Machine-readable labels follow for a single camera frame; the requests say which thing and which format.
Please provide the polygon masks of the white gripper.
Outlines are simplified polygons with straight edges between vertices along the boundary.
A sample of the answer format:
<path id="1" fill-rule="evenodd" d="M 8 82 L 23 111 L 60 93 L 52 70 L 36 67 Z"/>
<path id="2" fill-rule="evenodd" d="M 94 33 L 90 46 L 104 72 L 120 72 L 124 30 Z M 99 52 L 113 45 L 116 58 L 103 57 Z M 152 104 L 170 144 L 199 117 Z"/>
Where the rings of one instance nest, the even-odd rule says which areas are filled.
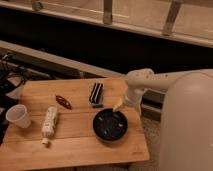
<path id="1" fill-rule="evenodd" d="M 124 104 L 130 107 L 138 106 L 141 103 L 143 94 L 143 90 L 128 88 L 124 95 L 124 99 L 120 98 L 114 105 L 113 112 L 119 111 Z"/>

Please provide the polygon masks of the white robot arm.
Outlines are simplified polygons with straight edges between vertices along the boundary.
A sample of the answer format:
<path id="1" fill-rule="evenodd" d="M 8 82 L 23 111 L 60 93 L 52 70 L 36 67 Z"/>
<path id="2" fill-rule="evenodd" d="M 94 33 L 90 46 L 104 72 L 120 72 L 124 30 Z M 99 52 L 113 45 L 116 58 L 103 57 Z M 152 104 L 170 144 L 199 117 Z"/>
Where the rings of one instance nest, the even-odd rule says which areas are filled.
<path id="1" fill-rule="evenodd" d="M 213 171 L 213 69 L 154 73 L 133 70 L 126 92 L 113 107 L 137 109 L 148 90 L 165 94 L 159 171 Z"/>

